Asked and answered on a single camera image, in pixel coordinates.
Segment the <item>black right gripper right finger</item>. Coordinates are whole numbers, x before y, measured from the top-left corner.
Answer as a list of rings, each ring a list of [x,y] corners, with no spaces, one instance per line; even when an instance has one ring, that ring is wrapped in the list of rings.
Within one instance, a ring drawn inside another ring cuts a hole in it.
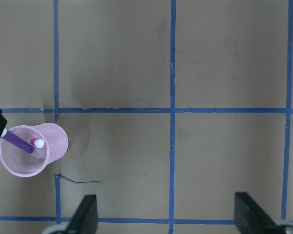
[[[241,234],[278,234],[277,224],[246,192],[234,195],[234,222]]]

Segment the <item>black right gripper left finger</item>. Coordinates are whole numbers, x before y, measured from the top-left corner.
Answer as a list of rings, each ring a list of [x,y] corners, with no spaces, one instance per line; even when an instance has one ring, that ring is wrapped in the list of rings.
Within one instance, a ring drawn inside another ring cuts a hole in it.
[[[98,228],[96,195],[85,195],[66,227],[65,234],[95,234]]]

